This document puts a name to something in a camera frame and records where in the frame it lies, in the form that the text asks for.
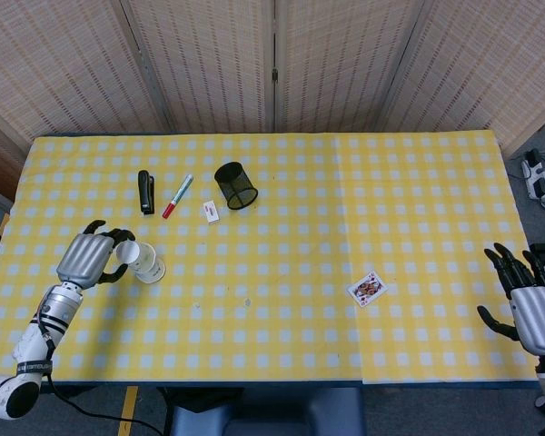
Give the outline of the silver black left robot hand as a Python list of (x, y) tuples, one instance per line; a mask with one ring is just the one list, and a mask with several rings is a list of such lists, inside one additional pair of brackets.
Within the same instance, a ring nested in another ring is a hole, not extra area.
[(121, 263), (111, 273), (105, 272), (104, 268), (114, 249), (120, 243), (134, 242), (135, 236), (129, 230), (118, 228), (95, 232), (104, 225), (104, 220), (94, 220), (75, 236), (56, 269), (61, 282), (70, 282), (86, 290), (96, 284), (115, 283), (123, 277), (128, 269), (126, 263)]

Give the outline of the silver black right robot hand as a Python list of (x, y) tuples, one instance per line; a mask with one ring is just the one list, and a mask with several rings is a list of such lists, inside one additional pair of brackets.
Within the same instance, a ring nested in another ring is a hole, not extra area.
[(482, 305), (477, 312), (493, 332), (519, 342), (528, 353), (545, 356), (545, 244), (524, 250), (521, 261), (504, 245), (484, 250), (508, 300), (512, 325), (496, 320)]

